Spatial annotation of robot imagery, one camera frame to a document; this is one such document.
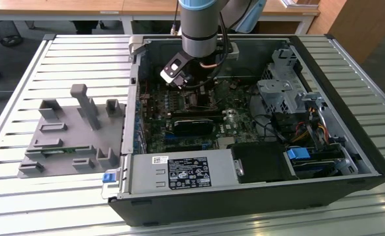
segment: green circuit board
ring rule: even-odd
[[[250,86],[238,86],[232,79],[220,80],[210,90],[208,107],[198,107],[204,111],[220,111],[223,117],[215,122],[214,131],[208,135],[176,137],[174,122],[168,113],[188,112],[195,105],[187,104],[187,97],[194,91],[170,91],[158,87],[144,102],[144,121],[147,130],[148,153],[183,150],[220,149],[219,138],[232,137],[235,143],[259,141],[259,134],[252,123],[248,110]]]

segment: power supply label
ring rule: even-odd
[[[212,186],[207,157],[170,159],[168,177],[172,190]]]

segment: aluminum slotted table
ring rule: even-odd
[[[300,39],[385,156],[384,93],[334,39]],[[102,173],[16,178],[43,99],[75,105],[71,86],[84,83],[96,104],[126,103],[128,41],[130,35],[59,35],[42,43],[0,116],[0,235],[385,235],[385,184],[327,207],[132,228],[102,198]]]

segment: yellow wire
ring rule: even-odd
[[[324,126],[322,126],[322,125],[319,125],[318,127],[323,129],[323,131],[324,131],[324,139],[326,139],[326,142],[328,143],[327,128]]]
[[[294,140],[294,142],[296,142],[296,141],[299,141],[300,139],[303,139],[308,134],[310,134],[310,132],[306,131],[306,132]]]

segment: robotic arm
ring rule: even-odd
[[[184,51],[176,54],[160,73],[168,84],[182,89],[188,82],[192,82],[194,76],[186,69],[186,65],[194,60],[202,61],[204,70],[216,67],[216,64],[206,67],[203,61],[212,60],[211,57],[218,49],[219,23],[226,23],[227,31],[234,29],[248,33],[259,21],[266,1],[179,0]]]

